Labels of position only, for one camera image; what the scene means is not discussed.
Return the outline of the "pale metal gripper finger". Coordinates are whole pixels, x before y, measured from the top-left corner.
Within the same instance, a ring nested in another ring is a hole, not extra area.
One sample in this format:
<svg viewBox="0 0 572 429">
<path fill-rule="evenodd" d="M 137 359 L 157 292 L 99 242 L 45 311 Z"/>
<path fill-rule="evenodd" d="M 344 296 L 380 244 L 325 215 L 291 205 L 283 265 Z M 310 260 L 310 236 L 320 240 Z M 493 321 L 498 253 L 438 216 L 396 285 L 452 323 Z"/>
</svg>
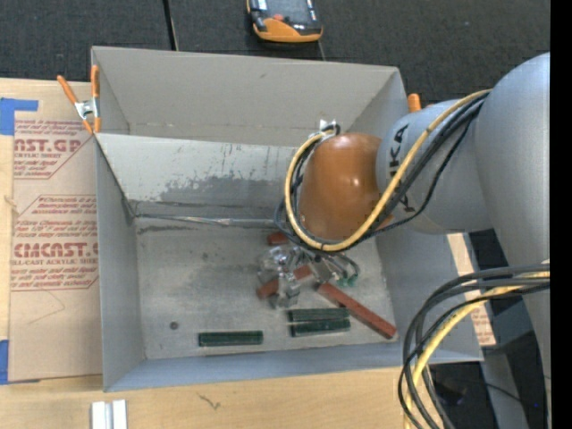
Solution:
<svg viewBox="0 0 572 429">
<path fill-rule="evenodd" d="M 300 281 L 293 273 L 285 276 L 284 297 L 286 305 L 296 305 L 300 294 Z"/>
<path fill-rule="evenodd" d="M 266 298 L 272 308 L 286 307 L 286 294 L 278 282 L 274 282 L 269 287 Z"/>
</svg>

